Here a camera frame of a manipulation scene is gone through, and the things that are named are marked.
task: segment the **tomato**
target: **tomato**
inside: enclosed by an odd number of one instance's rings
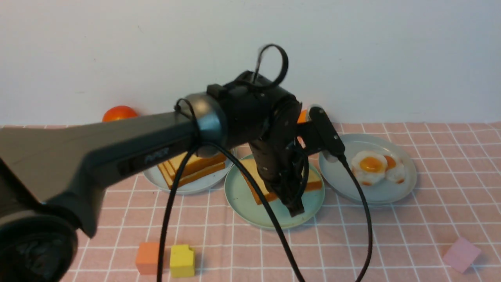
[[[109,109],[103,116],[103,121],[114,121],[119,119],[137,117],[138,114],[127,106],[116,106]]]

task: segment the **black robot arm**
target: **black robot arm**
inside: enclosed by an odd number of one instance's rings
[[[302,105],[277,82],[286,71],[273,82],[244,72],[180,99],[169,113],[66,129],[0,128],[0,280],[59,281],[76,254],[76,229],[95,235],[107,187],[202,143],[220,150],[249,143],[268,191],[291,216],[303,213],[308,155],[342,157],[344,145],[318,107],[297,125]],[[218,150],[196,153],[208,158]]]

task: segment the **grid pattern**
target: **grid pattern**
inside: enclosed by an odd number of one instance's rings
[[[405,199],[371,207],[374,252],[363,281],[489,282],[501,275],[501,122],[334,124],[401,146],[418,183]],[[250,150],[238,148],[238,155]],[[318,156],[311,161],[318,167]],[[79,251],[64,282],[146,282],[134,265],[143,241],[158,241],[168,194],[140,174],[108,189],[95,238],[79,232]],[[297,281],[274,231],[248,225],[226,202],[223,184],[176,197],[167,245],[194,246],[197,272],[183,281]],[[326,189],[319,213],[286,232],[306,281],[354,281],[366,255],[360,205]],[[462,236],[482,250],[465,274],[441,258]],[[166,269],[165,281],[170,279]]]

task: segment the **plate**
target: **plate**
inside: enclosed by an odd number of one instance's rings
[[[235,149],[231,150],[231,154],[235,156]],[[226,176],[228,171],[233,166],[233,163],[229,159],[226,159],[226,162],[224,163],[226,164],[226,167],[223,170],[217,171],[213,174],[209,174],[193,182],[180,186],[179,188],[177,188],[176,195],[195,194],[216,185]],[[158,187],[160,190],[170,193],[170,189],[167,186],[167,183],[165,182],[162,173],[157,166],[145,170],[144,176],[147,180],[149,180],[149,182]]]
[[[396,184],[383,179],[373,186],[362,186],[362,191],[364,191],[368,204],[385,205],[396,202],[405,198],[416,186],[416,166],[409,155],[397,145],[368,134],[345,134],[341,136],[341,140],[346,147],[345,155],[348,162],[351,162],[356,153],[369,150],[396,156],[404,164],[405,181],[403,183]],[[318,163],[325,180],[327,180],[336,192],[349,200],[361,203],[357,187],[339,161],[330,163],[323,154],[320,154]]]
[[[242,158],[254,158],[253,155]],[[310,164],[310,169],[316,173],[320,179],[318,170]],[[272,221],[263,205],[256,204],[247,182],[236,166],[233,166],[224,181],[224,193],[228,203],[233,210],[248,223],[263,228],[274,229]],[[311,219],[320,209],[325,199],[325,186],[322,180],[322,188],[320,190],[311,191],[303,194],[302,201],[305,208],[303,214],[291,217],[289,210],[280,200],[274,200],[270,203],[275,216],[277,217],[282,229],[292,228],[301,225]]]

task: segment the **black cable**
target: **black cable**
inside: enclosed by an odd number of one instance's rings
[[[184,167],[188,163],[189,158],[201,147],[197,144],[191,148],[186,156],[184,156],[181,165],[174,177],[174,183],[170,189],[169,200],[167,201],[167,206],[165,207],[165,214],[163,215],[162,229],[160,230],[160,249],[158,251],[158,265],[157,265],[157,282],[162,282],[163,274],[163,256],[165,253],[165,239],[167,237],[167,226],[169,225],[170,212],[172,211],[172,206],[174,205],[174,197],[176,196],[177,187],[179,186],[179,180],[181,180],[181,175],[184,171]]]
[[[255,80],[257,79],[258,77],[258,72],[259,72],[259,67],[260,67],[260,64],[261,64],[261,59],[262,59],[262,55],[263,55],[263,52],[269,48],[269,47],[276,47],[281,56],[282,56],[282,69],[280,71],[280,74],[278,75],[278,77],[273,81],[271,82],[270,84],[268,85],[264,85],[264,86],[258,86],[258,85],[255,85]],[[263,49],[261,50],[260,54],[259,54],[259,57],[258,57],[258,63],[257,63],[257,66],[256,66],[256,71],[254,73],[254,76],[252,78],[252,82],[249,82],[249,81],[245,81],[245,80],[238,80],[236,82],[239,82],[240,84],[244,84],[244,85],[247,85],[257,91],[264,91],[264,90],[267,90],[267,89],[271,89],[271,88],[274,88],[274,87],[277,87],[285,78],[285,75],[287,74],[287,70],[288,70],[288,67],[289,67],[289,59],[287,57],[287,54],[285,52],[285,50],[278,46],[278,45],[275,45],[275,44],[269,44],[269,45],[266,45],[265,47],[263,47]],[[287,240],[285,238],[285,235],[284,235],[284,232],[282,231],[282,228],[280,227],[280,224],[273,212],[273,210],[271,209],[269,203],[267,202],[265,196],[263,195],[261,189],[259,188],[259,186],[257,185],[255,179],[252,177],[252,175],[248,172],[248,170],[242,165],[242,163],[235,157],[233,156],[230,152],[228,152],[227,150],[225,150],[223,147],[221,147],[220,145],[216,144],[216,143],[213,143],[213,142],[200,142],[200,129],[198,128],[198,123],[197,123],[197,120],[196,120],[196,116],[195,116],[195,113],[194,113],[194,110],[193,110],[193,107],[191,106],[191,103],[186,100],[186,99],[179,99],[176,103],[176,106],[174,107],[174,109],[177,111],[177,112],[180,112],[181,110],[181,107],[179,106],[179,102],[180,101],[184,101],[188,107],[189,107],[189,110],[190,110],[190,113],[191,113],[191,117],[189,117],[192,121],[193,121],[193,124],[196,128],[196,136],[195,136],[195,145],[188,151],[188,153],[186,154],[186,156],[183,158],[182,162],[181,162],[181,165],[179,166],[179,169],[176,173],[176,176],[174,177],[174,181],[173,181],[173,184],[172,184],[172,187],[171,187],[171,191],[170,191],[170,195],[169,195],[169,199],[167,201],[167,206],[165,208],[165,214],[164,214],[164,218],[163,218],[163,222],[162,222],[162,228],[161,228],[161,233],[160,233],[160,249],[159,249],[159,252],[158,252],[158,266],[157,266],[157,282],[162,282],[162,275],[163,275],[163,256],[164,256],[164,253],[165,253],[165,240],[166,240],[166,237],[167,237],[167,226],[169,224],[169,218],[170,218],[170,213],[172,211],[172,206],[174,204],[174,198],[176,196],[176,192],[177,192],[177,188],[179,186],[179,181],[181,179],[181,175],[184,171],[184,168],[186,167],[186,164],[188,163],[188,160],[189,158],[202,146],[212,146],[216,149],[218,149],[221,153],[223,153],[228,159],[231,160],[232,163],[235,164],[235,166],[242,172],[242,174],[247,178],[247,180],[250,182],[250,184],[252,185],[253,189],[255,190],[255,192],[257,193],[259,199],[261,200],[261,202],[263,203],[263,206],[266,210],[266,212],[268,213],[269,217],[270,217],[270,220],[272,221],[272,224],[275,228],[275,230],[277,231],[277,234],[279,236],[279,239],[282,243],[282,246],[284,247],[284,251],[287,255],[287,258],[289,259],[289,262],[291,264],[291,267],[294,271],[294,273],[296,274],[296,277],[298,278],[299,282],[305,282],[300,270],[299,270],[299,267],[296,263],[296,260],[294,259],[294,256],[292,254],[292,251],[289,247],[289,244],[287,243]],[[303,179],[302,179],[302,182],[301,182],[301,186],[300,186],[300,190],[298,191],[298,193],[296,194],[295,196],[295,200],[299,200],[299,198],[302,197],[305,189],[306,189],[306,185],[308,183],[308,176],[309,176],[309,162],[308,162],[308,156],[304,153],[304,151],[302,150],[299,150],[300,153],[303,155],[303,169],[304,169],[304,172],[303,172]],[[372,257],[372,220],[371,220],[371,216],[370,216],[370,211],[369,211],[369,206],[367,204],[367,200],[365,199],[365,196],[364,196],[364,193],[362,191],[362,188],[360,187],[360,184],[358,183],[357,179],[355,178],[355,176],[353,175],[352,171],[350,170],[350,167],[348,165],[348,162],[346,160],[346,157],[344,155],[341,155],[341,156],[337,156],[339,161],[343,164],[344,168],[346,169],[346,171],[348,172],[348,174],[350,175],[351,179],[353,180],[353,183],[355,183],[355,186],[357,187],[357,190],[358,190],[358,193],[360,194],[360,198],[362,200],[362,204],[364,206],[364,211],[365,211],[365,215],[366,215],[366,218],[367,218],[367,226],[368,226],[368,233],[369,233],[369,247],[368,247],[368,251],[367,251],[367,257],[366,257],[366,260],[365,260],[365,263],[364,263],[364,266],[362,267],[362,270],[360,271],[360,274],[359,276],[357,277],[357,279],[355,280],[355,282],[360,282],[362,280],[362,278],[364,277],[365,273],[367,272],[367,268],[369,267],[369,263],[370,263],[370,260],[371,260],[371,257]]]
[[[369,233],[369,246],[367,249],[367,257],[365,258],[365,263],[364,266],[362,267],[362,270],[358,274],[357,279],[355,282],[360,282],[362,281],[362,278],[365,275],[365,272],[367,272],[367,268],[369,267],[369,264],[371,262],[371,257],[372,257],[372,220],[371,220],[371,213],[369,211],[369,205],[367,204],[367,200],[365,199],[364,192],[362,191],[362,187],[360,187],[360,184],[358,183],[357,179],[355,178],[355,175],[350,169],[350,165],[348,164],[348,161],[346,160],[345,155],[338,156],[339,161],[343,164],[344,168],[348,172],[348,174],[351,177],[351,180],[353,183],[355,183],[355,186],[357,187],[358,194],[360,194],[360,199],[362,200],[362,205],[364,206],[364,211],[365,211],[365,217],[367,219],[367,229]]]
[[[269,47],[275,47],[280,52],[280,55],[282,57],[282,68],[280,69],[280,73],[277,76],[277,78],[274,81],[272,81],[270,84],[255,85],[256,79],[259,76],[259,68],[261,65],[261,59],[262,59],[263,53]],[[246,85],[248,87],[253,88],[256,91],[263,92],[263,91],[266,91],[268,89],[272,89],[272,88],[279,86],[280,83],[282,83],[283,80],[285,79],[285,76],[287,75],[288,70],[289,70],[289,57],[287,56],[287,53],[285,52],[285,50],[276,44],[268,44],[268,45],[264,46],[263,49],[261,50],[261,52],[259,53],[258,63],[256,65],[256,70],[253,74],[252,81],[246,81],[246,80],[239,79],[239,80],[236,80],[235,83],[243,84],[243,85]]]
[[[301,154],[301,156],[303,157],[303,178],[301,179],[301,185],[299,187],[299,191],[293,200],[293,202],[297,202],[303,196],[306,190],[306,186],[308,185],[308,177],[310,176],[310,162],[308,161],[308,155],[306,155],[304,150],[299,149],[297,147],[294,147],[293,150]]]
[[[160,250],[159,250],[159,254],[158,254],[157,282],[162,282],[163,256],[164,256],[164,249],[165,249],[165,238],[167,237],[167,225],[169,223],[170,212],[171,212],[172,206],[174,204],[174,197],[175,197],[175,194],[176,194],[176,191],[177,191],[177,187],[179,185],[179,180],[181,179],[181,174],[182,174],[182,172],[184,170],[184,167],[188,163],[189,158],[201,146],[212,146],[212,147],[218,149],[232,163],[234,163],[235,166],[248,179],[248,181],[250,182],[250,184],[254,188],[255,192],[257,193],[259,199],[263,203],[263,206],[265,207],[266,212],[270,216],[272,224],[275,227],[275,230],[277,231],[277,234],[278,234],[278,236],[280,238],[280,241],[282,242],[282,246],[284,247],[285,253],[287,255],[287,258],[289,259],[289,262],[291,263],[292,269],[294,270],[294,273],[296,274],[296,277],[298,278],[299,282],[305,282],[305,280],[303,278],[303,275],[299,271],[298,264],[296,263],[296,260],[294,259],[294,256],[292,254],[291,248],[289,247],[289,244],[287,243],[287,240],[285,238],[284,232],[282,231],[282,228],[280,227],[280,223],[278,222],[277,217],[275,216],[272,208],[270,207],[270,204],[266,201],[266,198],[263,195],[263,192],[261,191],[261,189],[259,188],[258,184],[254,180],[254,177],[252,177],[252,175],[248,172],[248,170],[242,165],[242,163],[235,156],[233,156],[230,152],[228,152],[227,150],[225,150],[220,145],[218,145],[216,143],[213,143],[213,142],[201,142],[201,143],[195,145],[188,152],[188,154],[184,157],[184,159],[181,162],[181,165],[179,166],[179,169],[178,169],[178,171],[176,173],[176,177],[174,178],[174,182],[173,182],[171,190],[170,190],[169,200],[167,201],[167,206],[165,208],[165,215],[164,215],[164,218],[163,218],[162,229],[161,229],[161,233],[160,233]]]

